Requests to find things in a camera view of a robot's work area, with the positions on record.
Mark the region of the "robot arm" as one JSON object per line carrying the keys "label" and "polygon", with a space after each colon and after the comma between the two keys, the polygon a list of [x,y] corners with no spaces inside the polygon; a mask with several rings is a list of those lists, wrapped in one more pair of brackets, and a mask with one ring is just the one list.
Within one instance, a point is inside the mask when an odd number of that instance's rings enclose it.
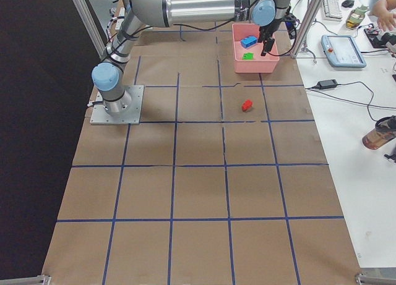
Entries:
{"label": "robot arm", "polygon": [[150,27],[190,27],[193,22],[251,21],[259,26],[262,56],[273,48],[273,34],[288,17],[291,0],[123,0],[126,15],[114,38],[107,42],[92,80],[102,97],[105,115],[119,117],[141,102],[123,85],[123,73],[138,34]]}

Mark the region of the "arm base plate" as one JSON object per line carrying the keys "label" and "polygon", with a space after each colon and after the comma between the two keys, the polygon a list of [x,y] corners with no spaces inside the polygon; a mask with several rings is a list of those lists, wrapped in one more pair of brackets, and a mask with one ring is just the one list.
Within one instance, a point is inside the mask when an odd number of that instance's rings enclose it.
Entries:
{"label": "arm base plate", "polygon": [[120,100],[109,102],[103,100],[101,93],[97,92],[90,118],[91,125],[138,125],[142,112],[144,97],[143,85],[126,85],[125,92]]}

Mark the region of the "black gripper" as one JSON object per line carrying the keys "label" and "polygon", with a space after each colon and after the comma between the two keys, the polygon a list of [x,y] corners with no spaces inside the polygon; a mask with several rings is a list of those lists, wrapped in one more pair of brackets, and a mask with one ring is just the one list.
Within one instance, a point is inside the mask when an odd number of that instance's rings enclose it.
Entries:
{"label": "black gripper", "polygon": [[271,52],[274,44],[273,34],[279,29],[283,19],[274,19],[268,25],[259,27],[258,42],[263,43],[261,56],[266,56]]}

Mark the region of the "person hand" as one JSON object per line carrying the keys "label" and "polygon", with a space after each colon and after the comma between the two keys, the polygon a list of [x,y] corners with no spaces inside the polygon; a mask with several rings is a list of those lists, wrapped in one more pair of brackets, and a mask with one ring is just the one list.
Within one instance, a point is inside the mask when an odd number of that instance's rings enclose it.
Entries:
{"label": "person hand", "polygon": [[378,0],[371,9],[371,14],[377,17],[377,25],[383,30],[395,28],[395,0]]}

